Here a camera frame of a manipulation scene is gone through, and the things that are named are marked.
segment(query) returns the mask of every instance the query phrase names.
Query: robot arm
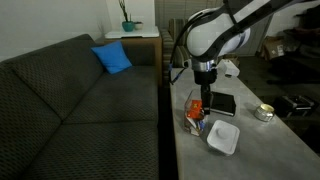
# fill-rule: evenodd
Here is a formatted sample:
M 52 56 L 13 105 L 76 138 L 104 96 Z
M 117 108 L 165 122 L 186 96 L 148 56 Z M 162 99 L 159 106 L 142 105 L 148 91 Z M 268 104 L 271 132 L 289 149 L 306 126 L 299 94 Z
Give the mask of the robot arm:
M 224 0 L 220 8 L 205 9 L 189 18 L 180 36 L 188 31 L 187 49 L 191 54 L 195 83 L 201 85 L 202 109 L 205 114 L 210 113 L 213 98 L 210 84 L 216 80 L 217 57 L 245 44 L 253 24 L 300 1 Z

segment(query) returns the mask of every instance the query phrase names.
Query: floor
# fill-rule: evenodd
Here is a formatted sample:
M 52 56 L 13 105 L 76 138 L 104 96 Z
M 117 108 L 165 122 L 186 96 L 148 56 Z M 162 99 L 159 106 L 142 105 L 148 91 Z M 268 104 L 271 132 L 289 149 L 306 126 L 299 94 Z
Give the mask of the floor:
M 274 99 L 283 95 L 308 95 L 320 102 L 320 84 L 268 84 L 268 80 L 280 80 L 270 72 L 271 63 L 259 57 L 240 57 L 238 78 L 264 103 L 272 104 Z M 175 143 L 173 137 L 170 89 L 159 88 L 159 150 L 160 179 L 178 179 Z M 310 147 L 318 142 L 320 129 L 306 133 L 311 125 L 320 127 L 320 107 L 308 117 L 290 117 L 282 120 L 300 137 L 310 134 L 313 138 Z

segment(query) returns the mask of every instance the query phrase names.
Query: white wall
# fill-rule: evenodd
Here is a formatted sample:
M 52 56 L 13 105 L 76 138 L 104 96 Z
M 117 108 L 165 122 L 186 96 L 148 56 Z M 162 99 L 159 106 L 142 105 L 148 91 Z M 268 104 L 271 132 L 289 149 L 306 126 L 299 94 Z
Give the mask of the white wall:
M 118 0 L 106 0 L 113 30 L 121 29 L 124 21 L 122 9 Z M 128 18 L 132 21 L 142 21 L 144 26 L 155 25 L 154 0 L 125 0 Z
M 300 19 L 294 16 L 297 14 L 301 14 L 308 8 L 315 7 L 319 4 L 320 4 L 320 0 L 298 3 L 275 13 L 270 22 L 266 35 L 280 36 L 280 35 L 283 35 L 283 30 L 298 27 Z
M 0 0 L 0 61 L 111 29 L 106 0 Z

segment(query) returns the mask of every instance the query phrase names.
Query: gray couch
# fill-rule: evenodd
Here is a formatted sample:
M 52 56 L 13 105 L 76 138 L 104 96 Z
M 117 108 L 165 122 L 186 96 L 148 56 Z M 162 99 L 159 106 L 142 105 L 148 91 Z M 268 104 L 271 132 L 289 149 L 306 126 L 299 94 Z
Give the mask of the gray couch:
M 152 45 L 110 75 L 81 35 L 0 63 L 0 179 L 158 179 Z

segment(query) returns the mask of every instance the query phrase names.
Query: white container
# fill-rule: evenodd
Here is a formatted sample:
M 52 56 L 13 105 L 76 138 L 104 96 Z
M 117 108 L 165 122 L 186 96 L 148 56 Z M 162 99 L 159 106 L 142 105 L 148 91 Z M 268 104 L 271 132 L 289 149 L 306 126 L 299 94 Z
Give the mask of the white container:
M 227 122 L 216 120 L 207 137 L 210 148 L 216 149 L 225 155 L 232 155 L 236 149 L 240 130 Z

